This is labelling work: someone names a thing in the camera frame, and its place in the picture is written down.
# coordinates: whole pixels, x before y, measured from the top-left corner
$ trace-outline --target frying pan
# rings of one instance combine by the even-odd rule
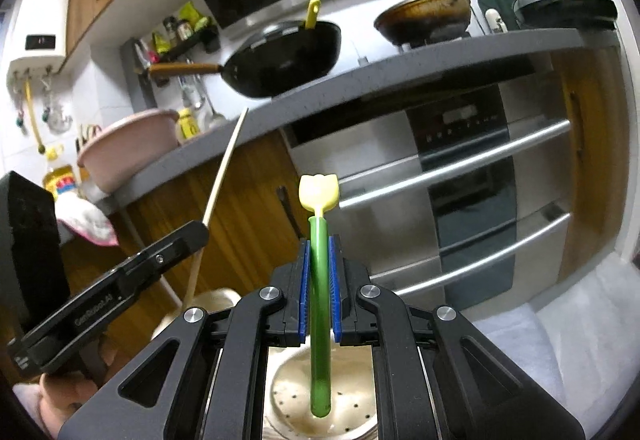
[[[317,21],[320,0],[305,20],[283,21],[250,36],[226,64],[152,64],[151,77],[220,74],[247,97],[274,97],[327,75],[340,55],[340,27]]]
[[[471,22],[471,0],[404,0],[373,26],[396,46],[421,46],[462,36]]]

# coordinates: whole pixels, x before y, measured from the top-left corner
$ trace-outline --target gray countertop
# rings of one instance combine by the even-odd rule
[[[520,30],[425,46],[304,84],[275,97],[248,113],[238,144],[348,100],[428,80],[430,76],[447,70],[537,52],[617,45],[616,32],[553,28]],[[165,182],[219,156],[224,152],[234,126],[235,122],[229,121],[164,155],[103,200],[103,210],[113,213],[117,207],[125,207]],[[68,231],[65,237],[70,238]]]

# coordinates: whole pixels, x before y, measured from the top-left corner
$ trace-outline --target metal screw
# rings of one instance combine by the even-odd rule
[[[188,323],[197,323],[204,317],[204,312],[200,308],[189,308],[184,313],[184,320]]]
[[[450,306],[441,306],[436,311],[436,315],[443,321],[453,321],[456,318],[456,311]]]
[[[365,285],[360,289],[360,293],[363,297],[373,299],[380,295],[380,289],[375,285]]]
[[[269,301],[271,299],[276,299],[280,295],[280,290],[278,290],[274,286],[266,286],[262,290],[260,290],[260,297]]]

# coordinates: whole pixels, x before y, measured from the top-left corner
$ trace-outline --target colander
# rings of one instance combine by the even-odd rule
[[[370,346],[331,347],[331,412],[310,410],[310,339],[299,348],[270,348],[263,438],[373,440],[378,435],[376,390]]]

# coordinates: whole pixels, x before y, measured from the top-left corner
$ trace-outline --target water heater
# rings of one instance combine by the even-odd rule
[[[7,85],[60,70],[66,57],[66,11],[69,0],[22,0],[4,51]]]

